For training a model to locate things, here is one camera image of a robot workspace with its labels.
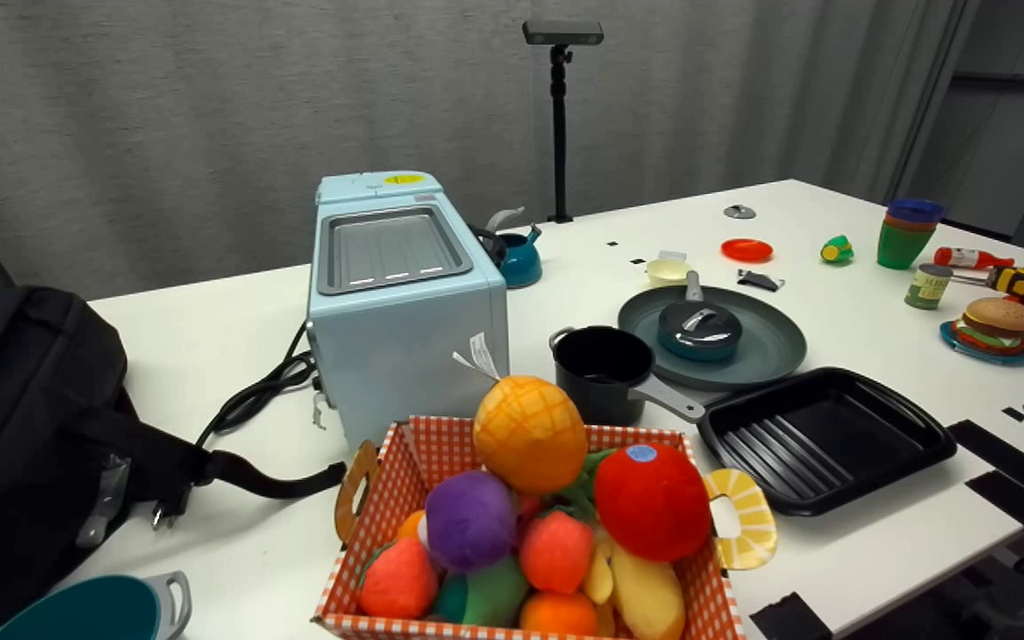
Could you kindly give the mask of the black pot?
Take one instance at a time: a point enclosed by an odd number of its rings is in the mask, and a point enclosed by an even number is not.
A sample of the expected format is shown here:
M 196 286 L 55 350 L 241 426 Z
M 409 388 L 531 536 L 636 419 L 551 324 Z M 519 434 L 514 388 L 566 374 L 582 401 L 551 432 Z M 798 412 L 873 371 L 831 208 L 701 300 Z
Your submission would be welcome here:
M 586 425 L 636 426 L 655 401 L 687 425 L 703 407 L 655 377 L 655 354 L 619 328 L 563 328 L 551 335 L 555 380 Z

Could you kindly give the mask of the small blue pan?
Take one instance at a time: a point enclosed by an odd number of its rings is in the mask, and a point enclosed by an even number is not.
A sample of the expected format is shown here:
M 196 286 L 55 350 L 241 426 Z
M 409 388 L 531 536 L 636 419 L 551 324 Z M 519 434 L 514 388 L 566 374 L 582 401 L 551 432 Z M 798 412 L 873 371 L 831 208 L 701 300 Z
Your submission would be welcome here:
M 691 364 L 729 364 L 739 337 L 742 324 L 703 294 L 697 271 L 687 275 L 683 294 L 659 313 L 659 347 Z

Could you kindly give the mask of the red round lid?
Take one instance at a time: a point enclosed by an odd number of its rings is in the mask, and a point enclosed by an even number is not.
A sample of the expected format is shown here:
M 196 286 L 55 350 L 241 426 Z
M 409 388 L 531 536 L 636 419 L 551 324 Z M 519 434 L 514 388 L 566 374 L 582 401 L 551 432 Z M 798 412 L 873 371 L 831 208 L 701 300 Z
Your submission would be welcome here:
M 773 245 L 762 238 L 727 238 L 723 243 L 723 257 L 734 262 L 768 262 L 773 261 Z

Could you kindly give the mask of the teal kettle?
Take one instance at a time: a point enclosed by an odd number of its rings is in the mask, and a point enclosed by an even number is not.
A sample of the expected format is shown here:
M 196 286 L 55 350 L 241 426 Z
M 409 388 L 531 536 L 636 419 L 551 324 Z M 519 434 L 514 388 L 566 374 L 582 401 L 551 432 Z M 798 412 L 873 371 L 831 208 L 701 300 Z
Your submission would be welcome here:
M 516 216 L 519 216 L 519 208 L 491 214 L 484 229 L 477 233 L 477 238 L 484 253 L 491 257 L 491 262 L 500 271 L 510 289 L 531 289 L 544 277 L 541 253 L 537 253 L 541 229 L 531 226 L 528 233 L 510 233 L 510 221 Z

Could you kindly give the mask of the orange plush pineapple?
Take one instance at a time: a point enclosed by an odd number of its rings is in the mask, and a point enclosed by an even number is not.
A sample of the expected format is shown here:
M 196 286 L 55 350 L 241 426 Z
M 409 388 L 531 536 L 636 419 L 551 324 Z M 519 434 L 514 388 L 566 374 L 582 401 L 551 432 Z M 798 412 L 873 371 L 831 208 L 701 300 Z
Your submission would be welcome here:
M 500 377 L 473 418 L 477 460 L 519 496 L 555 496 L 581 476 L 586 425 L 541 377 Z

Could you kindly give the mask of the light blue toaster oven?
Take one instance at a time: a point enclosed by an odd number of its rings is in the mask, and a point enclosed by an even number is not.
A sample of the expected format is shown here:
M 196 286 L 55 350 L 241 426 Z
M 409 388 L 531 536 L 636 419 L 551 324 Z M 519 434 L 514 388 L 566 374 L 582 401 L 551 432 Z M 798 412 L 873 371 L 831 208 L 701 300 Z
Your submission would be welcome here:
M 316 187 L 307 328 L 319 399 L 350 444 L 395 419 L 468 418 L 510 371 L 510 289 L 427 170 L 330 176 Z

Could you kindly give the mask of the cream yellow bowl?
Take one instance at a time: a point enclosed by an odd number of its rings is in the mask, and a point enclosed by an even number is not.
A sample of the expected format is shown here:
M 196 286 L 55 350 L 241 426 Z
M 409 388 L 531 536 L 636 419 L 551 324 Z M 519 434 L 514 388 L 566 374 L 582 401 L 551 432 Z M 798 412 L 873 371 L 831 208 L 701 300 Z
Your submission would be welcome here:
M 645 266 L 645 275 L 649 275 L 649 281 L 652 281 L 655 289 L 663 289 L 663 286 L 683 286 L 687 275 L 691 275 L 691 262 L 687 262 L 683 253 L 663 253 L 663 257 L 655 257 L 655 261 Z

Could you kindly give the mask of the red checkered fruit basket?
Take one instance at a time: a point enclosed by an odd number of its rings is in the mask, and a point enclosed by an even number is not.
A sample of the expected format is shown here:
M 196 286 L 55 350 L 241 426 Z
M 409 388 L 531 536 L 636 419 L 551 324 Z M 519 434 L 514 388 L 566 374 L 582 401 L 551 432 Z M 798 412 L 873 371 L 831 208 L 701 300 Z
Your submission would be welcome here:
M 592 449 L 627 449 L 640 440 L 681 449 L 691 464 L 697 464 L 681 432 L 586 426 Z M 359 613 L 356 586 L 362 569 L 395 540 L 403 518 L 422 509 L 434 484 L 467 470 L 480 470 L 473 451 L 473 425 L 467 418 L 413 418 L 395 425 L 377 449 L 367 444 L 350 466 L 335 497 L 342 553 L 313 623 L 342 640 L 627 640 L 528 632 L 514 625 L 460 625 L 436 618 L 386 618 Z M 367 496 L 354 511 L 359 472 L 367 476 Z M 681 561 L 675 574 L 687 592 L 683 640 L 742 640 L 738 598 L 714 553 L 707 547 L 701 558 Z

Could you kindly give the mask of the dark teal round plate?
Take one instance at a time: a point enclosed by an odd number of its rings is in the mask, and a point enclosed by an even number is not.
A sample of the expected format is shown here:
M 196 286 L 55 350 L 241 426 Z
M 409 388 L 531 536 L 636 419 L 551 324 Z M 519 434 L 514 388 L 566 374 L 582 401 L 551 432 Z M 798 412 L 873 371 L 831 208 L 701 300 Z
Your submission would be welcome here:
M 636 335 L 655 354 L 655 374 L 681 388 L 762 388 L 802 371 L 806 357 L 805 332 L 775 306 L 707 289 L 703 300 L 729 310 L 742 335 L 727 364 L 694 364 L 659 342 L 659 316 L 687 294 L 683 286 L 649 289 L 624 302 L 619 328 Z

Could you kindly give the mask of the yellow pineapple slice toy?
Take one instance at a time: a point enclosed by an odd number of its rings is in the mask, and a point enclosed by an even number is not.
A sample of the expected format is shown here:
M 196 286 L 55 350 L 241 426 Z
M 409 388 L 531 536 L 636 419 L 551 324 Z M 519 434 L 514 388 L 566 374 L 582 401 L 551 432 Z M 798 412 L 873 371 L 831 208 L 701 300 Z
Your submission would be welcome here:
M 742 470 L 714 470 L 703 476 L 707 496 L 734 509 L 738 531 L 714 536 L 719 561 L 729 574 L 762 569 L 779 547 L 779 527 L 765 491 Z

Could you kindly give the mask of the green yellow toy fruit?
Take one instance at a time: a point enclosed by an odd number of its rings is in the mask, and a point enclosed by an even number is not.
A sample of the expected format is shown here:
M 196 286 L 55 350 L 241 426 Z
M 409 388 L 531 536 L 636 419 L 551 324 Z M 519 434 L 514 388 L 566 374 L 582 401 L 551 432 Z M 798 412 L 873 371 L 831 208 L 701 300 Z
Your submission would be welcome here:
M 820 245 L 820 261 L 829 266 L 848 266 L 855 261 L 855 243 L 848 234 L 831 234 L 826 245 Z

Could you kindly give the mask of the stacked green blue cups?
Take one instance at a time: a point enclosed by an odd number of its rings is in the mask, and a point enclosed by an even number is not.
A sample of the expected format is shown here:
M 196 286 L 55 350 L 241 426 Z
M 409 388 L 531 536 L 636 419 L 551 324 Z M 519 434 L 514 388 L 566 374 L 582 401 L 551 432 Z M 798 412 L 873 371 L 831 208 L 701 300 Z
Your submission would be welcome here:
M 931 243 L 941 208 L 935 198 L 894 198 L 877 229 L 877 262 L 907 271 Z

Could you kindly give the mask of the small green tin can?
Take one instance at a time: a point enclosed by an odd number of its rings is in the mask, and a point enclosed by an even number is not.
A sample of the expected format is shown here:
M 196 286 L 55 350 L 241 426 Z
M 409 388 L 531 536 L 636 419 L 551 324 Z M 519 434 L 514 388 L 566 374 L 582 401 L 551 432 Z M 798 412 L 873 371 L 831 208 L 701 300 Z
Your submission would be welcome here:
M 935 310 L 947 294 L 947 286 L 948 286 L 953 271 L 948 266 L 938 266 L 938 262 L 922 262 L 913 271 L 913 281 L 907 289 L 907 306 L 913 310 Z

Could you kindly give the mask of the toy hamburger on plate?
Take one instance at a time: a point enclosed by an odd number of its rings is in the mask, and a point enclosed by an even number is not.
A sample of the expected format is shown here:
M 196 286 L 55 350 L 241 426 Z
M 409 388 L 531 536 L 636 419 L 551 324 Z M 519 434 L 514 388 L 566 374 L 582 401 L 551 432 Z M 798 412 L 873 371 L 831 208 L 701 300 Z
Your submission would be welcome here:
M 1024 367 L 1024 302 L 975 300 L 956 319 L 938 328 L 938 337 L 970 358 Z

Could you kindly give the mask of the black backpack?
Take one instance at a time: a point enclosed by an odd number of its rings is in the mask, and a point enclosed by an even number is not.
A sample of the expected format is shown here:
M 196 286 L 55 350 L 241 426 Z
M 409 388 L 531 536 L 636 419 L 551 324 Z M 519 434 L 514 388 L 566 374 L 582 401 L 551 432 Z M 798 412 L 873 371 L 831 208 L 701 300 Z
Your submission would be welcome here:
M 135 507 L 173 524 L 215 482 L 260 497 L 342 484 L 335 464 L 278 482 L 140 419 L 122 335 L 62 289 L 0 289 L 0 625 L 74 574 Z

